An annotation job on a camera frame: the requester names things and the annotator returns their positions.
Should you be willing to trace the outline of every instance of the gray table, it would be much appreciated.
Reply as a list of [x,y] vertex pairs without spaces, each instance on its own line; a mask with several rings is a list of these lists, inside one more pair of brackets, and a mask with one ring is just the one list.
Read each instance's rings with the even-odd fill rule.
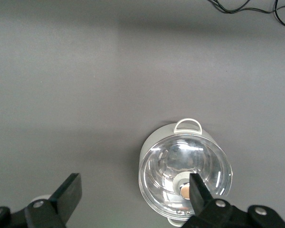
[[183,117],[226,152],[230,201],[285,219],[285,27],[273,15],[206,0],[0,1],[0,205],[21,209],[80,172],[68,227],[171,227],[140,194],[138,160]]

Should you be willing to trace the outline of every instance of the wire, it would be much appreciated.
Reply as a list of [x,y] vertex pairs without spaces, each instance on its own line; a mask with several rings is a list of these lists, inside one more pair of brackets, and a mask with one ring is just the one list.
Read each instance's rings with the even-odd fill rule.
[[219,2],[219,0],[208,0],[208,1],[211,2],[212,5],[213,5],[217,10],[219,10],[219,11],[222,12],[222,13],[227,13],[227,14],[238,13],[238,12],[245,11],[245,10],[257,11],[257,12],[266,13],[266,14],[275,13],[276,19],[277,19],[282,25],[285,26],[285,22],[283,22],[283,21],[281,20],[281,18],[279,17],[279,15],[278,15],[278,10],[279,10],[279,9],[282,9],[282,8],[285,8],[285,5],[278,7],[278,6],[277,6],[278,0],[275,0],[274,7],[273,7],[273,10],[272,10],[272,11],[266,11],[266,10],[263,10],[263,9],[252,8],[252,7],[246,7],[246,8],[245,8],[245,6],[246,6],[251,0],[247,0],[242,6],[238,7],[237,9],[232,9],[232,10],[231,10],[231,9],[226,9],[226,8]]

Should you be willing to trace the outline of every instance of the white handle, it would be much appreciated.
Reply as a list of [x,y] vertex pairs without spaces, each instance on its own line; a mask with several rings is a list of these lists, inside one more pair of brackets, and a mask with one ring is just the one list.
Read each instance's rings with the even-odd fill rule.
[[[199,130],[193,130],[193,129],[186,129],[186,128],[180,128],[177,129],[177,127],[184,121],[192,121],[194,123],[196,123],[199,126]],[[197,134],[202,134],[202,128],[200,123],[197,120],[194,119],[190,119],[190,118],[186,118],[186,119],[182,119],[180,121],[177,122],[177,124],[175,125],[175,128],[173,130],[174,133],[178,133],[178,132],[191,132],[191,133],[197,133]]]
[[174,222],[171,218],[167,218],[167,219],[168,219],[169,223],[175,227],[182,227],[185,224],[184,222],[182,222],[182,223]]

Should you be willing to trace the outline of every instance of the white pot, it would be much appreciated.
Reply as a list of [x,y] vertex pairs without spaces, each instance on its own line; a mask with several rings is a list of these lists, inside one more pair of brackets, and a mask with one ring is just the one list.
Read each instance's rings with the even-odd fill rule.
[[143,144],[139,161],[140,190],[151,208],[175,226],[181,226],[194,215],[188,199],[192,172],[201,175],[212,194],[228,194],[231,166],[225,153],[198,121],[186,118],[163,126]]

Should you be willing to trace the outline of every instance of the transparent lid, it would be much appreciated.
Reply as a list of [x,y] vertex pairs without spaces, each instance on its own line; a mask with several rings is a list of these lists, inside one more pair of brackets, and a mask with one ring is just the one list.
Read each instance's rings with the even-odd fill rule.
[[232,170],[224,152],[198,135],[178,134],[154,145],[139,168],[139,186],[147,203],[161,215],[187,220],[194,215],[188,199],[190,173],[199,173],[211,194],[226,195]]

